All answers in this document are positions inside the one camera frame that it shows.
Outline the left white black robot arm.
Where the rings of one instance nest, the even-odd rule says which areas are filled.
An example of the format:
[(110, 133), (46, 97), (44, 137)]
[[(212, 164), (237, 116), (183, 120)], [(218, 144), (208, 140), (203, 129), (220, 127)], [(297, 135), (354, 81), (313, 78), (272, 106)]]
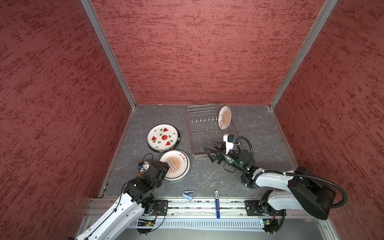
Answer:
[(135, 220), (152, 212), (166, 216), (166, 208), (156, 207), (153, 190), (158, 188), (168, 173), (167, 163), (153, 162), (149, 169), (122, 187), (122, 193), (113, 205), (87, 230), (68, 240), (115, 240)]

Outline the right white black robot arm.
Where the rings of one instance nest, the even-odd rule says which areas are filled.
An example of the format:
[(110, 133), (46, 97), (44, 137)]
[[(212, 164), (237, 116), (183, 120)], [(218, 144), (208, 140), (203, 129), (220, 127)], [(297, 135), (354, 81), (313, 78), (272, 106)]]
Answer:
[(241, 173), (241, 182), (250, 189), (267, 188), (258, 201), (246, 203), (251, 214), (273, 216), (283, 210), (300, 210), (326, 220), (330, 214), (336, 192), (326, 181), (320, 180), (311, 171), (299, 167), (295, 171), (279, 172), (249, 167), (252, 154), (236, 147), (226, 150), (223, 143), (216, 142), (213, 148), (205, 148), (212, 163), (224, 163)]

